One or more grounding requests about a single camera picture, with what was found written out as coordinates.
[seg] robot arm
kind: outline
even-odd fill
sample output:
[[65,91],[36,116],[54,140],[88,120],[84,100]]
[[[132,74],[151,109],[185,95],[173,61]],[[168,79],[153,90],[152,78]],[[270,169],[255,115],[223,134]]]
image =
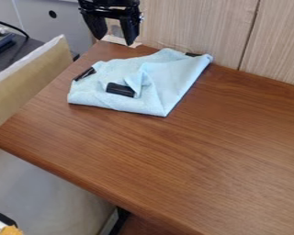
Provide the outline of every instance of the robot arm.
[[120,21],[128,45],[140,35],[140,0],[78,0],[83,18],[96,39],[107,34],[106,18]]

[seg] black clip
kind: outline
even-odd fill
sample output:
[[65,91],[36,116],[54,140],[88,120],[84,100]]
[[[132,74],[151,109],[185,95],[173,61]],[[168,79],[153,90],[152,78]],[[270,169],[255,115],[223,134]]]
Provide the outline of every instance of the black clip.
[[129,86],[109,83],[107,85],[107,93],[124,95],[130,98],[135,96],[135,92]]
[[76,76],[73,80],[77,82],[77,81],[79,81],[81,79],[86,78],[87,76],[89,76],[91,74],[94,74],[94,73],[96,73],[96,70],[93,67],[91,67],[91,68],[87,69],[85,72],[83,72],[83,73],[79,74],[78,76]]
[[186,55],[188,55],[190,57],[197,57],[197,56],[201,56],[203,54],[196,54],[196,53],[190,53],[190,52],[188,52],[188,53],[186,53]]

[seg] cabinet door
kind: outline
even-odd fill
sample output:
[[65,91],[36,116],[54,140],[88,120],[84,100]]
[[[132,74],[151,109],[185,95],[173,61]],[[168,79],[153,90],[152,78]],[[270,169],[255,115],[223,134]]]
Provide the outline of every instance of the cabinet door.
[[71,50],[84,53],[91,47],[91,34],[78,4],[60,0],[16,0],[24,29],[34,39],[49,41],[64,34]]
[[141,0],[141,41],[156,47],[210,53],[237,69],[257,0]]
[[241,70],[294,84],[294,0],[261,0]]

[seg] light blue cloth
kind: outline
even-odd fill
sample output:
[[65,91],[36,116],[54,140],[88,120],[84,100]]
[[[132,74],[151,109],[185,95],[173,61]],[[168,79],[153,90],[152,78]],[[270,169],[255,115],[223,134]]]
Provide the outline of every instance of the light blue cloth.
[[[163,49],[140,58],[97,62],[95,74],[72,82],[68,102],[166,117],[212,60],[208,54],[189,57]],[[135,97],[106,93],[108,83],[130,86]]]

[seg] yellow object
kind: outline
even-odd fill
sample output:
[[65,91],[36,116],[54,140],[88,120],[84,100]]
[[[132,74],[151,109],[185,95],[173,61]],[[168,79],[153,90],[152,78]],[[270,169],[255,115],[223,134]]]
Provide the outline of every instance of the yellow object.
[[0,232],[0,235],[23,235],[23,232],[13,225],[4,227]]

